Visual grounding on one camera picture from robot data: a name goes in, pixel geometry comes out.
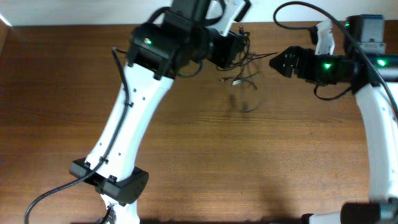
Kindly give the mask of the black USB cable long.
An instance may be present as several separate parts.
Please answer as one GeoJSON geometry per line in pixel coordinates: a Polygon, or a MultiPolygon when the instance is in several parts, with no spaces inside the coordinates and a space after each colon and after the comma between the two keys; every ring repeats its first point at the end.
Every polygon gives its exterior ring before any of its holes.
{"type": "Polygon", "coordinates": [[[261,82],[264,73],[261,60],[274,53],[255,53],[251,50],[251,33],[242,25],[239,26],[238,36],[243,39],[238,54],[226,68],[217,67],[222,73],[219,82],[226,85],[229,103],[232,109],[240,113],[251,113],[258,110],[264,103],[264,90],[261,82]]]}

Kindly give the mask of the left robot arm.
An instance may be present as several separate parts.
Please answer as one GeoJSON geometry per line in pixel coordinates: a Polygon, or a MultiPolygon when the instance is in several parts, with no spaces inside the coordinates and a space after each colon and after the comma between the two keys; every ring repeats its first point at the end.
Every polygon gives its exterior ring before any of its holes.
{"type": "Polygon", "coordinates": [[[155,110],[190,62],[224,67],[234,59],[239,36],[231,25],[250,7],[249,1],[173,1],[133,30],[106,126],[92,151],[70,166],[103,199],[101,223],[139,223],[137,199],[149,175],[135,160],[155,110]]]}

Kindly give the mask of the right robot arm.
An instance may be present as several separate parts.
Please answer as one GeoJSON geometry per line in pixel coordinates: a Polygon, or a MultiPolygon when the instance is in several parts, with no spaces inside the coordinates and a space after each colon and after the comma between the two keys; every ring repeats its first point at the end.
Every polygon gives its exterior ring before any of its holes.
{"type": "Polygon", "coordinates": [[[368,202],[308,213],[297,223],[397,223],[397,55],[387,54],[382,15],[329,17],[309,28],[316,49],[291,46],[271,59],[281,75],[316,87],[349,83],[363,119],[369,158],[368,202]]]}

